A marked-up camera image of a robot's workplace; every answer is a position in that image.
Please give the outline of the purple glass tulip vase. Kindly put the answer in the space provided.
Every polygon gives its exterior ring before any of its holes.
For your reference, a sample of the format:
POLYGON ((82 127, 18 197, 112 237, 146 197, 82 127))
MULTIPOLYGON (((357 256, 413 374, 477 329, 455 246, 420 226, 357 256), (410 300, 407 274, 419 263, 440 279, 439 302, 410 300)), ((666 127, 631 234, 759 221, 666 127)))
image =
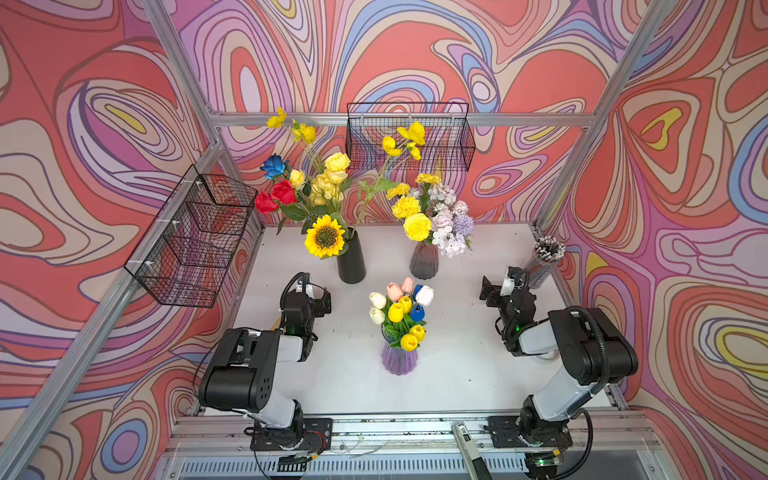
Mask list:
POLYGON ((384 368, 393 375, 403 376, 415 370, 418 363, 418 350, 406 351, 400 347, 391 346, 393 340, 384 336, 386 345, 383 348, 381 360, 384 368))

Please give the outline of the yellow tulip front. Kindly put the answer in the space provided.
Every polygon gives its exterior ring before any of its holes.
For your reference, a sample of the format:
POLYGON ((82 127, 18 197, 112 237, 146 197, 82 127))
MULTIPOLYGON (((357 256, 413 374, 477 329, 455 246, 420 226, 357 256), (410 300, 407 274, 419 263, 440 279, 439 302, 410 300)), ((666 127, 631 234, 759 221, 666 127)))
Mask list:
POLYGON ((414 334, 405 334, 400 339, 400 348, 406 352, 411 352, 419 346, 419 340, 414 334))

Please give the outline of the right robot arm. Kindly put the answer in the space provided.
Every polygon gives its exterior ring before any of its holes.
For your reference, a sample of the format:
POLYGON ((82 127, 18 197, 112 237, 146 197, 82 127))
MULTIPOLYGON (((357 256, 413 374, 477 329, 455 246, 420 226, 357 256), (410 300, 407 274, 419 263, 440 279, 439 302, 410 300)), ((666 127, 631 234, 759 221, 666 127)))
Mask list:
POLYGON ((610 383, 634 375, 639 360, 628 340, 599 308, 569 306, 534 319, 536 296, 529 272, 507 269, 500 285, 482 279, 479 299, 498 310, 494 328, 515 357, 557 353, 562 366, 523 402, 516 416, 491 416, 487 430, 496 448, 554 448, 572 445, 568 423, 610 383))

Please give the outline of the yellow tulip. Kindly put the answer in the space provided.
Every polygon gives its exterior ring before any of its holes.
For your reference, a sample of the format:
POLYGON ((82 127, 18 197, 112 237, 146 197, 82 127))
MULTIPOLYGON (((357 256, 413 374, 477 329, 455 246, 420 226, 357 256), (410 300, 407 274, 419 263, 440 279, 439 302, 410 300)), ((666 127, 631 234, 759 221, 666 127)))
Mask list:
POLYGON ((411 352, 419 346, 419 340, 414 334, 405 334, 400 339, 400 348, 406 352, 411 352))
POLYGON ((389 307, 387 312, 388 320, 392 323, 400 323, 405 316, 403 305, 400 303, 394 303, 389 307))

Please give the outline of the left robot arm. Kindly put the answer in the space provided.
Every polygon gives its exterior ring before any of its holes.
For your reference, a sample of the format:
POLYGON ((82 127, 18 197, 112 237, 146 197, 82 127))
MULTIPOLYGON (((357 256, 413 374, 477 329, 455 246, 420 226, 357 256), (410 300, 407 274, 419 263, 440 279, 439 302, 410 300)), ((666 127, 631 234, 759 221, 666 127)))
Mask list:
POLYGON ((315 320, 331 313, 330 292, 295 274, 279 298, 280 318, 272 330, 229 329, 213 350, 197 390, 206 409, 245 416, 251 450, 319 455, 331 446, 332 421, 307 420, 300 402, 276 390, 280 363, 306 361, 314 343, 315 320))

